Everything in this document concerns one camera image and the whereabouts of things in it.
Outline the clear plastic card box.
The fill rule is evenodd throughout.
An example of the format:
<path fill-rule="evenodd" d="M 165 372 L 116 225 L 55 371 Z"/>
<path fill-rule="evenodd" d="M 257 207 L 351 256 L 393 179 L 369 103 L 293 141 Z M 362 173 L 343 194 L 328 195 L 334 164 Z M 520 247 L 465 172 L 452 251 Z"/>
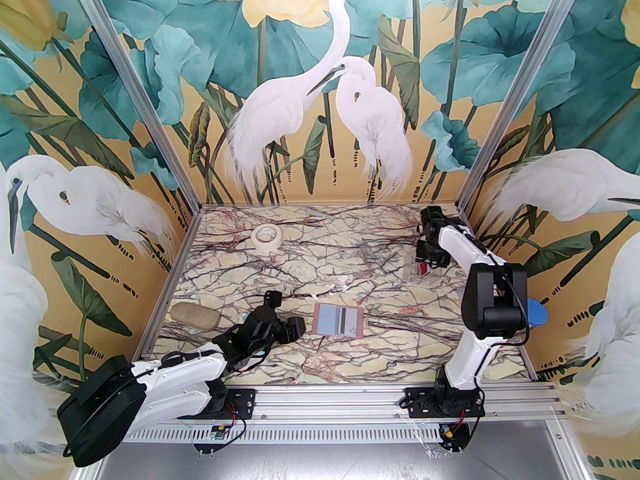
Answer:
<path fill-rule="evenodd" d="M 416 274 L 416 263 L 418 262 L 423 261 L 416 259 L 416 256 L 413 254 L 405 256 L 401 268 L 401 278 L 403 281 L 410 284 L 430 285 L 441 279 L 445 273 L 445 269 L 443 267 L 434 267 L 430 266 L 428 262 L 423 262 L 430 266 L 431 272 L 426 276 L 418 276 Z"/>

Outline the pink leather card holder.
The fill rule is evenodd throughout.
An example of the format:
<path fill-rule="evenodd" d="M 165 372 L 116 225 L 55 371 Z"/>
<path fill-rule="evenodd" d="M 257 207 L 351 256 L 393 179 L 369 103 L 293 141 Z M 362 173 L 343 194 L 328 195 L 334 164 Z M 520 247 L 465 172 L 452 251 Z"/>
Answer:
<path fill-rule="evenodd" d="M 333 338 L 360 339 L 364 335 L 364 310 L 363 310 L 363 334 L 359 338 L 349 338 L 338 335 L 338 310 L 340 307 L 355 307 L 345 304 L 329 304 L 318 302 L 315 304 L 311 333 Z"/>

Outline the grey card with black stripe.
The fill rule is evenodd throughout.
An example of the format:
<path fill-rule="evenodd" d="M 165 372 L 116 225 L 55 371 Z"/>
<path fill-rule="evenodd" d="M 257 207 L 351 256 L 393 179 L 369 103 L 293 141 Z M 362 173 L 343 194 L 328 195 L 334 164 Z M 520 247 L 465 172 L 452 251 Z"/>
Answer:
<path fill-rule="evenodd" d="M 337 333 L 345 338 L 361 338 L 364 327 L 364 312 L 358 307 L 341 306 L 338 309 Z"/>

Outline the beige oval stone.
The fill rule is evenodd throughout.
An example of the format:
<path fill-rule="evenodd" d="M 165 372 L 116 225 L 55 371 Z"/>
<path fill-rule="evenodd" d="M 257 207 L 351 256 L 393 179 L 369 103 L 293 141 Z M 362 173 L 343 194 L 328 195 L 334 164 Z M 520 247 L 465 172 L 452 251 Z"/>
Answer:
<path fill-rule="evenodd" d="M 187 301 L 174 304 L 169 315 L 174 322 L 205 332 L 213 331 L 221 320 L 219 311 Z"/>

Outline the white tape roll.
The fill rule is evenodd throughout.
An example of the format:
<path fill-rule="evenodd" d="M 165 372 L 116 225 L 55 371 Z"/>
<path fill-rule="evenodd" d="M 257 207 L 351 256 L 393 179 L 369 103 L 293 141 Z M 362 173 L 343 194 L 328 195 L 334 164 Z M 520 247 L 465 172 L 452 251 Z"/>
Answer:
<path fill-rule="evenodd" d="M 282 231 L 276 224 L 261 224 L 251 234 L 250 242 L 258 254 L 276 252 L 282 244 Z"/>

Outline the clear tube with blue lid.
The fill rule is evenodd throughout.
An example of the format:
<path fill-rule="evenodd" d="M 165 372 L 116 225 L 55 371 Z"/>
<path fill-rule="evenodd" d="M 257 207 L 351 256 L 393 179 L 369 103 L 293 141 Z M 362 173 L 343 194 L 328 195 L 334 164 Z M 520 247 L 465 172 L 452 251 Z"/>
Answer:
<path fill-rule="evenodd" d="M 527 323 L 531 329 L 542 326 L 548 320 L 546 307 L 533 298 L 526 300 Z"/>

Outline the grey slotted metal panel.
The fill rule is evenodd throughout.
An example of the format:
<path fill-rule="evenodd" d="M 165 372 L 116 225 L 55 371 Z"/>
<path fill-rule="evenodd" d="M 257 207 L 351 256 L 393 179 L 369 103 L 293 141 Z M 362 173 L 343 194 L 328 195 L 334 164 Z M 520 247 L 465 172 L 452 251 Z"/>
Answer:
<path fill-rule="evenodd" d="M 233 444 L 213 454 L 192 445 L 131 443 L 96 480 L 595 480 L 560 455 L 542 421 L 483 422 L 459 454 L 430 456 L 419 443 Z"/>

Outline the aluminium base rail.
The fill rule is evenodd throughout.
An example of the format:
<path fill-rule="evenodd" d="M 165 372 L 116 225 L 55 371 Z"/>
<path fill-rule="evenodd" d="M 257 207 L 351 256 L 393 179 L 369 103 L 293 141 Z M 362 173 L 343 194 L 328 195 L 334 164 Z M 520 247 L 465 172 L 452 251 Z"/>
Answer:
<path fill-rule="evenodd" d="M 407 389 L 425 391 L 415 382 L 256 386 L 251 422 L 365 423 L 407 419 L 412 409 L 400 406 Z M 488 381 L 482 390 L 489 420 L 567 418 L 566 408 L 550 382 Z"/>

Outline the aluminium frame post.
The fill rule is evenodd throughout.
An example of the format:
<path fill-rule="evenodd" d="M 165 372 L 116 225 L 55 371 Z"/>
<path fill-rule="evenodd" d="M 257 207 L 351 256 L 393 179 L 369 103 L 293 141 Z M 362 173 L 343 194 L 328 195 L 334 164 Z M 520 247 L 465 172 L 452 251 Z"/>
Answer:
<path fill-rule="evenodd" d="M 169 135 L 160 121 L 146 89 L 131 63 L 125 45 L 121 41 L 112 19 L 102 0 L 79 0 L 87 17 L 91 21 L 96 34 L 105 47 L 110 60 L 114 64 L 119 77 L 126 88 L 142 122 L 146 126 L 151 139 L 165 159 L 169 170 L 174 175 L 178 187 L 185 196 L 186 204 L 194 214 L 201 210 L 202 202 L 192 184 L 182 162 L 179 160 Z"/>
<path fill-rule="evenodd" d="M 455 207 L 464 214 L 481 178 L 498 151 L 498 146 L 530 91 L 576 0 L 550 0 L 469 174 L 455 199 Z"/>

